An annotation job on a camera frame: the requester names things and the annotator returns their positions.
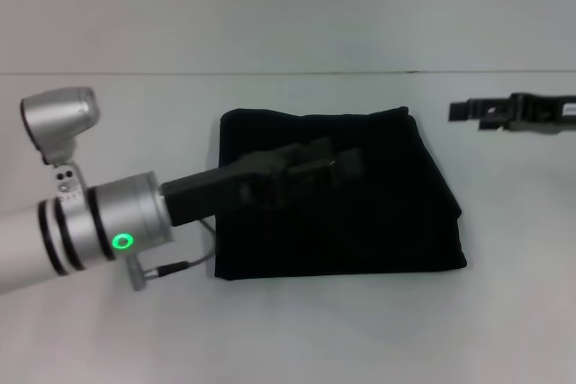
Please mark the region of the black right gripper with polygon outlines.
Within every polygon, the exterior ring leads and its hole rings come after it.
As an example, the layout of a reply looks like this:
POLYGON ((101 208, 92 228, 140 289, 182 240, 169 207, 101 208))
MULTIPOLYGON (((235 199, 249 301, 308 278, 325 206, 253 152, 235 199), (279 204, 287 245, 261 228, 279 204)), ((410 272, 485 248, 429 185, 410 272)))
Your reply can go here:
POLYGON ((541 134, 575 131, 575 96, 515 93, 509 99, 469 99, 450 103, 449 121, 479 121, 479 130, 541 134), (511 119, 508 116, 512 102, 511 119))

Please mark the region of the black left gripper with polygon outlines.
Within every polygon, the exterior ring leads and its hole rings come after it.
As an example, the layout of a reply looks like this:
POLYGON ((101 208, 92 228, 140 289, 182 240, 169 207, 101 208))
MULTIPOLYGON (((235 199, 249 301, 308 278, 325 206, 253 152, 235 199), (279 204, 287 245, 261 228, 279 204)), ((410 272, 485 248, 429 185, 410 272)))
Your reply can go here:
POLYGON ((281 173, 280 204, 288 205, 337 191, 363 178, 362 151, 333 153, 331 138, 293 143, 280 150, 256 151, 229 165, 162 183, 171 225, 183 226, 245 204, 242 187, 281 173))

